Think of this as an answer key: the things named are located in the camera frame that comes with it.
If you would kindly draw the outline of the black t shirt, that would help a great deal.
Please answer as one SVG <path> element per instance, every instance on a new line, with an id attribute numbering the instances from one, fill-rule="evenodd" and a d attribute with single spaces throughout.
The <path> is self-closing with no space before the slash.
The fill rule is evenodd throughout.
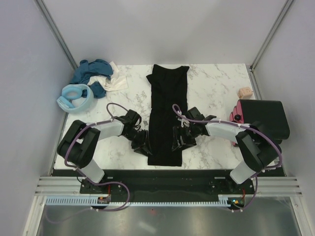
<path id="1" fill-rule="evenodd" d="M 151 114 L 149 120 L 149 142 L 151 155 L 149 166 L 182 165 L 182 150 L 173 151 L 173 127 L 181 124 L 172 109 L 179 105 L 182 112 L 188 110 L 187 72 L 189 66 L 168 69 L 155 64 L 146 78 L 151 84 Z"/>

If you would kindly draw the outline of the blue t shirt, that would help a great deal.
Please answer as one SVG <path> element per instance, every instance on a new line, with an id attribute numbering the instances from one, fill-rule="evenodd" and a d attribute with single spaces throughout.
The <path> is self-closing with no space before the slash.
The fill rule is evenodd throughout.
<path id="1" fill-rule="evenodd" d="M 95 61 L 88 62 L 84 59 L 80 61 L 79 67 L 74 71 L 70 84 L 87 85 L 92 76 L 105 76 L 110 79 L 113 73 L 112 66 L 105 60 L 96 59 Z M 106 96 L 106 90 L 99 82 L 92 82 L 89 87 L 94 94 L 94 98 L 100 99 Z"/>

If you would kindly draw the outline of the black and pink drawer box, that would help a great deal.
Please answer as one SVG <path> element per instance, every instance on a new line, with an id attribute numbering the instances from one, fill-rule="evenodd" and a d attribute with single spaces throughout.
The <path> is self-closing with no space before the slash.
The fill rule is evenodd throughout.
<path id="1" fill-rule="evenodd" d="M 259 121 L 278 144 L 290 136 L 284 106 L 280 101 L 240 99 L 230 113 L 229 121 L 241 124 Z"/>

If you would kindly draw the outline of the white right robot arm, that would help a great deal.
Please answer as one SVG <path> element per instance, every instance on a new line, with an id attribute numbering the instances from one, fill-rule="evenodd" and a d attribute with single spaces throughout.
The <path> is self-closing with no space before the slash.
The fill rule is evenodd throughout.
<path id="1" fill-rule="evenodd" d="M 230 193 L 238 193 L 243 182 L 256 176 L 269 167 L 276 158 L 282 160 L 282 151 L 278 144 L 263 134 L 261 124 L 237 124 L 214 120 L 189 120 L 188 124 L 173 127 L 172 150 L 186 149 L 195 145 L 198 136 L 224 138 L 236 143 L 243 161 L 230 172 L 225 187 Z"/>

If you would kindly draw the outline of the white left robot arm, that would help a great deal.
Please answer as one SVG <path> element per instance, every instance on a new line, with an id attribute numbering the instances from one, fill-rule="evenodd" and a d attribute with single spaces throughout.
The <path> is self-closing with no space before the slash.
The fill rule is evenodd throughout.
<path id="1" fill-rule="evenodd" d="M 112 120 L 92 123 L 90 125 L 75 120 L 57 147 L 57 154 L 64 158 L 64 163 L 81 173 L 91 181 L 91 188 L 96 193 L 104 193 L 108 181 L 105 172 L 93 160 L 98 141 L 123 136 L 131 141 L 134 152 L 144 156 L 152 154 L 147 130 L 137 128 L 140 115 L 133 111 Z"/>

